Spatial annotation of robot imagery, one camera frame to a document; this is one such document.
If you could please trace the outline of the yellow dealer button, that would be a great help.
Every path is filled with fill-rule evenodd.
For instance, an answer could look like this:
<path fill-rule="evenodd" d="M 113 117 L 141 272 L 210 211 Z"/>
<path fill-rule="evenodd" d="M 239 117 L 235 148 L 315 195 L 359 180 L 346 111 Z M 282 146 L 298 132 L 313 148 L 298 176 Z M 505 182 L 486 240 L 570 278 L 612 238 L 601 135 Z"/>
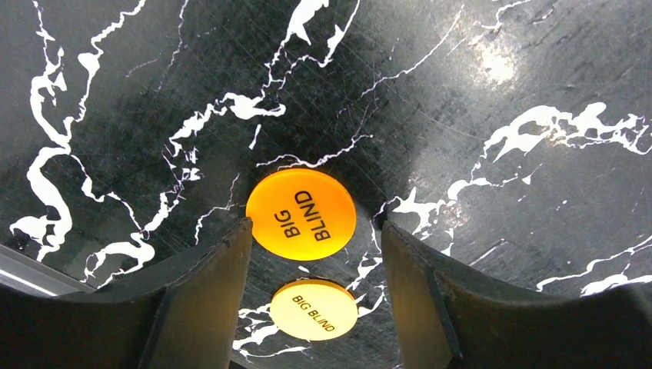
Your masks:
<path fill-rule="evenodd" d="M 352 239 L 358 221 L 347 189 L 333 177 L 305 168 L 262 179 L 248 198 L 245 214 L 260 246 L 294 261 L 339 252 Z"/>
<path fill-rule="evenodd" d="M 358 320 L 350 292 L 332 281 L 302 279 L 280 288 L 270 315 L 280 331 L 307 341 L 327 341 L 348 333 Z"/>

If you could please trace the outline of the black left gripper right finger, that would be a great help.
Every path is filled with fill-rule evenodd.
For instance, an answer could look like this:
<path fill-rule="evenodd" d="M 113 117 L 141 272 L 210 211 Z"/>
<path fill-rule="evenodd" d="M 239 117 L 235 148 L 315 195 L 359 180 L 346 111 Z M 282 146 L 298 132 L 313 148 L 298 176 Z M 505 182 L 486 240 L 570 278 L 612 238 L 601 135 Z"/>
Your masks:
<path fill-rule="evenodd" d="M 649 368 L 651 287 L 563 298 L 483 274 L 391 222 L 381 231 L 407 368 Z"/>

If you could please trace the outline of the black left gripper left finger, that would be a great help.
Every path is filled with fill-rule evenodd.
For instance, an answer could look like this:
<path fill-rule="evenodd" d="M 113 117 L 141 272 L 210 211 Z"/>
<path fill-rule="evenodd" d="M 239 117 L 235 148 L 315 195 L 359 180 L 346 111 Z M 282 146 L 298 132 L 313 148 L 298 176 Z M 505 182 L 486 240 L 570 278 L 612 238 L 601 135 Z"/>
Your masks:
<path fill-rule="evenodd" d="M 3 368 L 227 368 L 252 223 L 93 292 L 1 289 Z"/>

